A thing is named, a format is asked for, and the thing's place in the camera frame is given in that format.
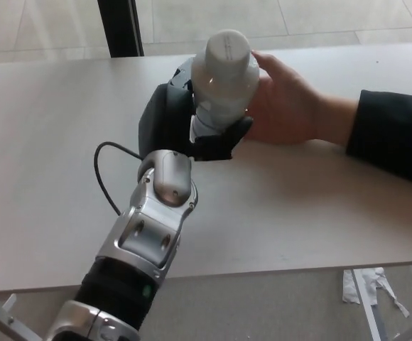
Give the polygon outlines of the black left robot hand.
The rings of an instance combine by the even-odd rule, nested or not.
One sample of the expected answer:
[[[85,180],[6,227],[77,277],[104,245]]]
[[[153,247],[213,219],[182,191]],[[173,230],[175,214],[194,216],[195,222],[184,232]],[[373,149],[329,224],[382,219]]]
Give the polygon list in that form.
[[[190,137],[195,113],[191,81],[193,58],[178,66],[172,78],[160,84],[149,99],[139,120],[139,155],[167,149],[182,153],[196,161],[232,159],[234,147],[253,124],[251,117],[238,119],[223,132]]]

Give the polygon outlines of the person's bare hand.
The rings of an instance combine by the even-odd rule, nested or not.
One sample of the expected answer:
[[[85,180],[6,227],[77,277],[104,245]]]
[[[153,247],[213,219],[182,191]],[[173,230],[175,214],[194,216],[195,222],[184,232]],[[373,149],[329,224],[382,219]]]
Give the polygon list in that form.
[[[319,92],[275,56],[252,52],[267,75],[247,109],[253,118],[246,137],[272,145],[295,145],[321,140],[345,147],[358,101]]]

